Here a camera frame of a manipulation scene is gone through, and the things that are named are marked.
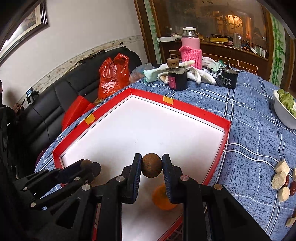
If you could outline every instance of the orange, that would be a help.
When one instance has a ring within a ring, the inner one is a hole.
[[[158,186],[152,193],[153,203],[161,210],[171,210],[177,206],[177,204],[171,204],[166,195],[165,184]]]

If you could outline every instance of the black leather sofa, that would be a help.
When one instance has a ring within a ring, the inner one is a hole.
[[[78,95],[90,102],[98,98],[100,81],[99,68],[107,57],[122,53],[129,57],[129,71],[141,65],[139,56],[121,47],[102,51],[93,58],[86,59],[66,75],[46,88],[34,104],[29,105],[21,114],[18,129],[26,149],[24,174],[34,172],[38,155],[47,148],[62,132],[62,119]]]

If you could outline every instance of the pink knitted sleeve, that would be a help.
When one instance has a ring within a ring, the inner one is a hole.
[[[194,60],[193,65],[197,69],[202,69],[202,50],[192,49],[189,46],[182,46],[179,51],[181,52],[182,61]]]

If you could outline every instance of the table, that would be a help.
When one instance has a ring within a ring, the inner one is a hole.
[[[279,203],[271,179],[275,165],[283,158],[290,168],[296,167],[296,131],[286,128],[274,112],[273,90],[277,87],[248,72],[239,74],[233,90],[190,82],[187,90],[173,91],[162,82],[143,80],[130,87],[178,99],[230,120],[229,138],[209,185],[223,184],[272,240],[285,236],[289,230],[285,223],[296,208],[296,196]],[[87,115],[76,120],[51,144],[37,164],[36,172],[55,168],[52,151]]]

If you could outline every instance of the white wall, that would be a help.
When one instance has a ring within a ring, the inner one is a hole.
[[[141,34],[133,0],[46,0],[48,27],[0,66],[3,104],[12,106],[51,70],[109,41]],[[130,43],[143,63],[143,41]]]

